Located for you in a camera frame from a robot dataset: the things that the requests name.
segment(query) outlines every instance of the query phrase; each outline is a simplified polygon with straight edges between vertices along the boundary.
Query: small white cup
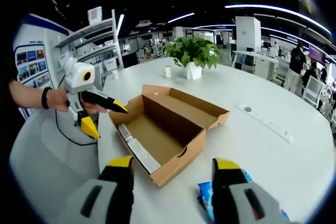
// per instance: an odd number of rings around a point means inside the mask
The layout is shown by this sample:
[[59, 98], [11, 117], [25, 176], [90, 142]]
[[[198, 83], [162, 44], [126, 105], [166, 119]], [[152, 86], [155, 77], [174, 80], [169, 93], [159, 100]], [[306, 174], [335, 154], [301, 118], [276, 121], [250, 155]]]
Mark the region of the small white cup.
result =
[[117, 69], [113, 70], [112, 74], [113, 74], [113, 78], [115, 78], [115, 79], [119, 78]]
[[167, 66], [164, 68], [164, 76], [166, 78], [170, 78], [172, 76], [172, 71], [171, 71], [171, 67]]

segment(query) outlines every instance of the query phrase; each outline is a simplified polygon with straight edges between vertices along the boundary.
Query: potted plant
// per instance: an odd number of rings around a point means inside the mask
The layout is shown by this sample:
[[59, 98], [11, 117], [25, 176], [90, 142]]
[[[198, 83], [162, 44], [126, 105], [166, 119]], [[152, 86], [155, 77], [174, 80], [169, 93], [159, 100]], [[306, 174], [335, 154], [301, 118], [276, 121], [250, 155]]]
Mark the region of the potted plant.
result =
[[211, 41], [201, 38], [179, 38], [172, 45], [168, 43], [164, 52], [176, 65], [184, 66], [185, 77], [193, 80], [201, 77], [205, 66], [216, 68], [220, 55]]

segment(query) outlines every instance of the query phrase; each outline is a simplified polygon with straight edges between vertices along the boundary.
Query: green leaves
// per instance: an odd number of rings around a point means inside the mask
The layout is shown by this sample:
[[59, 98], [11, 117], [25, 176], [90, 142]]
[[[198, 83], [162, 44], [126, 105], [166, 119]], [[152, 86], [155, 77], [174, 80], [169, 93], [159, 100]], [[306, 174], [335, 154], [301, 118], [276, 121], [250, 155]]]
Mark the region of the green leaves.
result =
[[179, 38], [173, 45], [167, 43], [164, 52], [174, 59], [178, 66], [194, 62], [197, 66], [216, 68], [221, 55], [218, 48], [211, 42], [201, 38]]

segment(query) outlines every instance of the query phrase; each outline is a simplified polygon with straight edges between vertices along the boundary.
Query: power outlet strip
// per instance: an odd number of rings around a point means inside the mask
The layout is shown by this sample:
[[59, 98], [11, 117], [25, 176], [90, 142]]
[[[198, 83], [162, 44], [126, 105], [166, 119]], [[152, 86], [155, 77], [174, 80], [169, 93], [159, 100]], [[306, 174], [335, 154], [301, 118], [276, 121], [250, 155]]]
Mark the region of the power outlet strip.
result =
[[244, 104], [241, 104], [238, 106], [238, 109], [243, 111], [244, 113], [248, 114], [255, 120], [259, 121], [266, 127], [268, 127], [270, 130], [277, 133], [279, 136], [281, 136], [283, 139], [285, 139], [288, 143], [293, 142], [293, 134], [289, 133], [285, 129], [281, 128], [280, 126], [277, 126], [275, 123], [267, 119], [266, 117], [259, 114], [257, 111], [253, 111], [252, 108], [249, 106], [246, 106]]

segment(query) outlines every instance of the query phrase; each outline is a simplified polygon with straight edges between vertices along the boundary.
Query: ceiling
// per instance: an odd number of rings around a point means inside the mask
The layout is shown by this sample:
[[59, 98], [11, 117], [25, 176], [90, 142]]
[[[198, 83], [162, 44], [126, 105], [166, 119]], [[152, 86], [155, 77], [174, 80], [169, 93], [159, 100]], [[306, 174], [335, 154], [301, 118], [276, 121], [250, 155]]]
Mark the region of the ceiling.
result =
[[[119, 37], [128, 36], [131, 31], [146, 33], [154, 27], [157, 30], [171, 30], [173, 26], [195, 27], [212, 24], [233, 24], [235, 16], [252, 16], [254, 14], [266, 14], [282, 17], [309, 26], [328, 40], [334, 43], [334, 38], [319, 27], [298, 18], [292, 14], [281, 13], [275, 10], [238, 8], [226, 9], [225, 5], [232, 4], [263, 4], [278, 6], [295, 12], [302, 13], [318, 21], [322, 25], [336, 33], [336, 22], [332, 6], [328, 0], [34, 0], [29, 6], [29, 11], [42, 17], [53, 20], [70, 30], [78, 30], [88, 25], [87, 10], [102, 6], [103, 19], [111, 17], [111, 9], [115, 9], [117, 19], [120, 14], [125, 14]], [[185, 19], [177, 20], [171, 24], [165, 24], [173, 18], [180, 17], [188, 13], [195, 15]], [[305, 37], [306, 40], [324, 48], [329, 54], [336, 54], [328, 43], [320, 36], [310, 32], [301, 26], [283, 19], [255, 16], [261, 21], [264, 27], [270, 27], [288, 33]], [[150, 20], [153, 25], [142, 29], [135, 26], [140, 20]]]

